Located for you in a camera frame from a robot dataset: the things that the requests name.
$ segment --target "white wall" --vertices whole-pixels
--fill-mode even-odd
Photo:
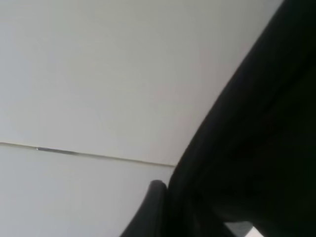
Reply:
[[[2,0],[0,141],[176,164],[281,0]]]
[[[0,236],[118,237],[172,169],[0,146]]]

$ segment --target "white ceiling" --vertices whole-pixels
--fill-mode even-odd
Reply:
[[[176,164],[281,0],[2,0],[0,141]]]

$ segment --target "black object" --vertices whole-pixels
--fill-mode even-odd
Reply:
[[[122,237],[232,237],[223,223],[238,221],[265,237],[316,236],[315,53],[316,1],[286,0],[186,149],[165,205],[148,207],[159,230]]]

